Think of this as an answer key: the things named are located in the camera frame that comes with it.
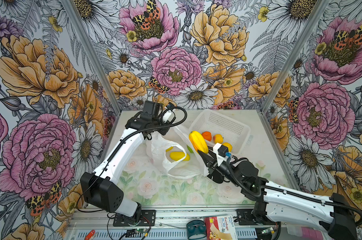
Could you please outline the yellow toy corn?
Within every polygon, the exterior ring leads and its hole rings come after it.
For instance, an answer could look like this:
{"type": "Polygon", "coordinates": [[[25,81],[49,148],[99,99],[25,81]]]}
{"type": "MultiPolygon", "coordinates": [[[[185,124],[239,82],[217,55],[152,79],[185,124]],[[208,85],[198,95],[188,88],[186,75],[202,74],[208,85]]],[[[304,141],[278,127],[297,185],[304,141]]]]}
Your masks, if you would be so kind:
{"type": "Polygon", "coordinates": [[[207,145],[204,137],[202,136],[202,134],[200,134],[199,132],[197,132],[197,131],[190,132],[189,140],[197,152],[201,151],[205,154],[209,153],[208,145],[207,145]]]}

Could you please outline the peach toy fruit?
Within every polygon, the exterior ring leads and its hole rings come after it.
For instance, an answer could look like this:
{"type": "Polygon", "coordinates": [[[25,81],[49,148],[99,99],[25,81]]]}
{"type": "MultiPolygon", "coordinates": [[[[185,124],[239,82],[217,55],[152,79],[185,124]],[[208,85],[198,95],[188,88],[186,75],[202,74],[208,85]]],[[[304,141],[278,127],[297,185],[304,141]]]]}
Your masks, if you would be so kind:
{"type": "Polygon", "coordinates": [[[217,143],[222,144],[224,142],[224,138],[220,134],[214,135],[213,140],[215,144],[217,143]]]}

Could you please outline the orange toy orange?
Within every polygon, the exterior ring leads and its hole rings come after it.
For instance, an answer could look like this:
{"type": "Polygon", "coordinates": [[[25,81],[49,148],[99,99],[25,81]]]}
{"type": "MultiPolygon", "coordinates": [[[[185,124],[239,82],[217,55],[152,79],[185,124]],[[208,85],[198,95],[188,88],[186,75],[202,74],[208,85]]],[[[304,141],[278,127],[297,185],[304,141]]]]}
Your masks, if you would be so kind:
{"type": "Polygon", "coordinates": [[[203,132],[202,136],[205,140],[207,140],[209,142],[213,139],[212,134],[210,132],[203,132]]]}

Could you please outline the yellow toy banana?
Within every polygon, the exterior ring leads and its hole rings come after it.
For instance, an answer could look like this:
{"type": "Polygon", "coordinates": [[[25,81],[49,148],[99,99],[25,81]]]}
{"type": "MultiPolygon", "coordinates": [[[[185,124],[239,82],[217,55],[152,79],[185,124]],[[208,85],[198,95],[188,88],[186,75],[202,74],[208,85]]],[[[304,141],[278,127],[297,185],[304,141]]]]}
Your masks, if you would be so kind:
{"type": "Polygon", "coordinates": [[[186,154],[184,152],[171,152],[170,153],[170,158],[173,161],[189,161],[191,159],[189,154],[186,154]]]}

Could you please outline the white plastic bag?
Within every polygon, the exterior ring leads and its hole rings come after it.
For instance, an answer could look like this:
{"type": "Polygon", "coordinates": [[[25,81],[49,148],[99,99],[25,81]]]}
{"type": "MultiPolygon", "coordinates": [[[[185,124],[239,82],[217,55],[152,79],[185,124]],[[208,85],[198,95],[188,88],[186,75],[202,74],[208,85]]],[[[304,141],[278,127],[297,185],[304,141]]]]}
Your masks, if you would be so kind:
{"type": "Polygon", "coordinates": [[[151,134],[146,152],[152,164],[163,174],[177,179],[207,176],[208,168],[189,140],[189,129],[183,125],[172,127],[165,136],[151,134]]]}

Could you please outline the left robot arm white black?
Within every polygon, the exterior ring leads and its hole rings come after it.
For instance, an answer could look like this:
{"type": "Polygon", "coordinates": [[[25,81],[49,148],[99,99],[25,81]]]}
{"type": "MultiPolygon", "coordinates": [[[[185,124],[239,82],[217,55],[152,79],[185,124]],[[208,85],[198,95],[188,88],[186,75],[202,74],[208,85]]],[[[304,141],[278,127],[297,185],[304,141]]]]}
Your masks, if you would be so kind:
{"type": "Polygon", "coordinates": [[[85,172],[80,179],[84,201],[109,213],[140,219],[140,204],[125,196],[118,187],[123,169],[135,150],[152,133],[165,135],[173,126],[172,116],[176,106],[163,107],[160,103],[147,101],[143,110],[130,118],[122,136],[112,152],[91,173],[85,172]]]}

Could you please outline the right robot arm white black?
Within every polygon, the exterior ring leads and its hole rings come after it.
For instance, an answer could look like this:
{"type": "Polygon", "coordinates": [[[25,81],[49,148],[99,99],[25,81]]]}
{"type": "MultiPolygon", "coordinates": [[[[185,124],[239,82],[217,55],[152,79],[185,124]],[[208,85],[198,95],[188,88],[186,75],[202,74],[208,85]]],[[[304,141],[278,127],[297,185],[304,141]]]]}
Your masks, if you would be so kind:
{"type": "Polygon", "coordinates": [[[247,221],[258,225],[301,225],[327,233],[334,240],[357,239],[362,211],[350,206],[342,195],[303,193],[259,177],[259,170],[247,158],[237,158],[222,144],[204,144],[194,149],[208,168],[211,180],[217,184],[231,182],[254,202],[244,217],[247,221]]]}

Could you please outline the white plastic mesh basket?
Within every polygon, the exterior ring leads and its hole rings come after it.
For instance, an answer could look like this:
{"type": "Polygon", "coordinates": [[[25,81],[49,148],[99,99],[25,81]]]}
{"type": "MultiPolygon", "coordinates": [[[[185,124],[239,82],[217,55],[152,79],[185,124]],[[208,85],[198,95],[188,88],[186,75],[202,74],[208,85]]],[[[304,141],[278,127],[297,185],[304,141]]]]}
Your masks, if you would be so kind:
{"type": "Polygon", "coordinates": [[[192,122],[189,130],[199,133],[210,132],[212,136],[222,135],[224,142],[232,145],[231,152],[234,155],[243,150],[251,135],[251,128],[248,125],[214,110],[203,110],[192,122]]]}

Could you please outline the teal round tape dispenser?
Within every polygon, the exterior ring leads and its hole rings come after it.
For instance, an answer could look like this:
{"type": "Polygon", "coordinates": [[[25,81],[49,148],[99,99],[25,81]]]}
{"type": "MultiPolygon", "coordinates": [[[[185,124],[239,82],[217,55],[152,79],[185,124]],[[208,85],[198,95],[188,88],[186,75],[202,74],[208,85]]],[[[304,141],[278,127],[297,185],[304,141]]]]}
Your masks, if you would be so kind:
{"type": "Polygon", "coordinates": [[[202,220],[193,220],[187,223],[187,238],[188,240],[206,240],[207,227],[202,220]]]}

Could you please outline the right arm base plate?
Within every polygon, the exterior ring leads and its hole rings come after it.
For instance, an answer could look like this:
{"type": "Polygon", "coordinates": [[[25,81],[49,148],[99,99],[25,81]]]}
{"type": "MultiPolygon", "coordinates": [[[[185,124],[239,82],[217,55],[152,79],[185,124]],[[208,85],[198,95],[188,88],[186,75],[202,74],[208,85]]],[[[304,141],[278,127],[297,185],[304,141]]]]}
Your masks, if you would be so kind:
{"type": "Polygon", "coordinates": [[[258,225],[256,217],[253,214],[254,209],[236,209],[236,220],[240,226],[258,225]]]}

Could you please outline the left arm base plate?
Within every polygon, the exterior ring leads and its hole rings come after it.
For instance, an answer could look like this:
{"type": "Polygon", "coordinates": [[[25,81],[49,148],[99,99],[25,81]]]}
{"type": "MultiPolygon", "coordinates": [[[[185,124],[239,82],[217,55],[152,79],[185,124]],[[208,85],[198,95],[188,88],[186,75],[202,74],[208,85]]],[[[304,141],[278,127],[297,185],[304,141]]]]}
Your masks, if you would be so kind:
{"type": "Polygon", "coordinates": [[[155,225],[156,210],[140,210],[138,214],[128,217],[116,214],[113,219],[114,227],[153,227],[155,225]]]}

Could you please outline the aluminium corner post left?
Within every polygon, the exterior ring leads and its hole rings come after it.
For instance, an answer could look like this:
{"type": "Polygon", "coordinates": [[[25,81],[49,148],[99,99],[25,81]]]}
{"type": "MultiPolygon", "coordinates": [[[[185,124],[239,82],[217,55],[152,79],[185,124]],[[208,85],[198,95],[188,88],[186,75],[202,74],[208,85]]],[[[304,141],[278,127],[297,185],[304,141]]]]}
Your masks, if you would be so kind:
{"type": "Polygon", "coordinates": [[[106,72],[96,54],[94,46],[92,44],[91,38],[87,33],[85,26],[82,24],[82,20],[80,19],[80,15],[76,9],[76,6],[73,1],[63,1],[62,3],[63,8],[65,9],[66,13],[68,14],[68,18],[72,23],[72,26],[75,29],[75,32],[85,49],[89,59],[91,60],[92,66],[94,67],[95,72],[97,73],[105,92],[109,98],[110,104],[112,105],[114,112],[120,116],[121,114],[121,107],[115,97],[115,93],[111,88],[111,85],[106,77],[106,72]]]}

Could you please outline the aluminium corner post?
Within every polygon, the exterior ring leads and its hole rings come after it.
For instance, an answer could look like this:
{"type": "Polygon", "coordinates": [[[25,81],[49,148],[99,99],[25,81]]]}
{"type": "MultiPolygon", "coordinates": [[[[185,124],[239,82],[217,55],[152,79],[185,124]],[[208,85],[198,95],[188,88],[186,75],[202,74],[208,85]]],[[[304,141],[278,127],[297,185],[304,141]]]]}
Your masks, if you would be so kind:
{"type": "Polygon", "coordinates": [[[75,29],[75,32],[85,49],[89,59],[91,60],[92,66],[94,67],[95,72],[97,73],[105,92],[109,98],[110,104],[112,105],[114,112],[120,116],[121,114],[121,107],[115,97],[115,93],[111,88],[111,85],[106,77],[106,72],[96,54],[94,46],[92,44],[91,38],[87,33],[85,26],[82,24],[82,20],[80,19],[80,15],[76,9],[76,6],[73,1],[63,1],[62,3],[63,8],[65,9],[66,13],[68,14],[68,18],[72,23],[72,26],[75,29]]]}
{"type": "Polygon", "coordinates": [[[287,78],[292,65],[299,56],[300,54],[299,51],[304,47],[305,43],[309,39],[313,30],[318,26],[318,22],[320,21],[320,18],[322,17],[329,3],[330,3],[329,0],[323,0],[323,1],[317,1],[317,3],[315,4],[314,9],[311,15],[309,16],[307,23],[304,25],[303,32],[298,35],[297,41],[294,44],[292,50],[290,51],[287,60],[284,63],[276,79],[276,82],[274,83],[273,87],[271,88],[271,91],[269,92],[268,96],[266,97],[261,107],[261,113],[264,114],[271,105],[271,103],[274,101],[275,97],[277,96],[277,93],[279,92],[280,88],[285,82],[285,79],[287,78]]]}

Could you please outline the red handled tool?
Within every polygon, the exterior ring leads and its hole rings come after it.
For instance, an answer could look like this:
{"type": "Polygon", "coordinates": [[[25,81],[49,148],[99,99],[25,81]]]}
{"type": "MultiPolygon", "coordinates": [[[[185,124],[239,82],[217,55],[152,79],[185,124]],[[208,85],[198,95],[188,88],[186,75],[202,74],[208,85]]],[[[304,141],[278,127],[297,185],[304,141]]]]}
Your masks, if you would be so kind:
{"type": "Polygon", "coordinates": [[[86,237],[84,238],[84,240],[93,240],[94,237],[96,235],[96,231],[95,230],[91,230],[86,237]]]}

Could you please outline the aluminium corner post right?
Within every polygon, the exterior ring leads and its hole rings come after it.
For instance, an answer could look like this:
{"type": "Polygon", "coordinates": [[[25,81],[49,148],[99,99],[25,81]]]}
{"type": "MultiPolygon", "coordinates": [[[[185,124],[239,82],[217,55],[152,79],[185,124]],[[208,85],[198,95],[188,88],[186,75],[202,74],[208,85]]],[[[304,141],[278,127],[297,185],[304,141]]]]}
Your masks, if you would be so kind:
{"type": "Polygon", "coordinates": [[[273,87],[271,88],[271,91],[269,92],[268,96],[266,97],[261,107],[261,113],[264,114],[271,105],[271,103],[274,101],[275,97],[277,96],[277,93],[279,92],[280,88],[285,82],[285,79],[287,78],[292,65],[299,56],[300,54],[299,51],[304,47],[305,43],[309,39],[313,30],[318,26],[318,22],[320,21],[320,18],[322,17],[329,3],[330,3],[329,0],[323,0],[323,1],[317,1],[317,3],[315,4],[314,9],[311,15],[309,16],[307,23],[304,25],[303,32],[298,35],[297,41],[294,44],[292,50],[290,51],[287,60],[284,63],[276,79],[276,82],[274,83],[273,87]]]}

